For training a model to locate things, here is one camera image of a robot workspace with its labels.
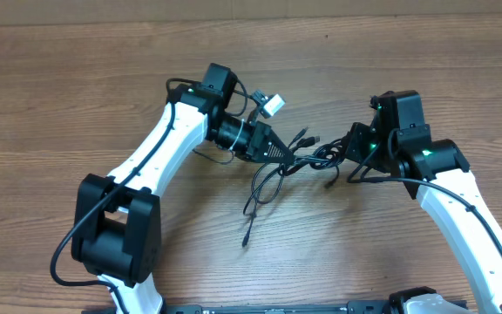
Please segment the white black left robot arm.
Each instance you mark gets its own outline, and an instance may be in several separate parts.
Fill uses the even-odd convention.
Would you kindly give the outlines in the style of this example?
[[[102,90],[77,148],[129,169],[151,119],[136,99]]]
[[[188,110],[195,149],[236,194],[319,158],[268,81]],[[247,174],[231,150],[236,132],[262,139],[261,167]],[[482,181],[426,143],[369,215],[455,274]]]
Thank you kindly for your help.
[[[87,175],[78,188],[71,256],[112,295],[116,313],[159,313],[153,282],[161,246],[160,199],[184,159],[209,140],[253,163],[290,165],[295,156],[258,120],[285,104],[278,94],[247,93],[229,68],[212,63],[204,78],[170,78],[156,127],[106,176]]]

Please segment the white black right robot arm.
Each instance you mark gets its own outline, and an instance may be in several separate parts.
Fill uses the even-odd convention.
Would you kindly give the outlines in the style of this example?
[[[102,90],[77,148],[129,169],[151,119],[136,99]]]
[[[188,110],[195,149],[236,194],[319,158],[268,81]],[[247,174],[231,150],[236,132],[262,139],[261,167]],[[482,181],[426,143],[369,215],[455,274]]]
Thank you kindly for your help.
[[[370,100],[374,118],[356,122],[346,157],[351,184],[401,182],[436,223],[465,273],[482,313],[502,313],[502,228],[485,204],[471,166],[452,140],[433,140],[414,90]]]

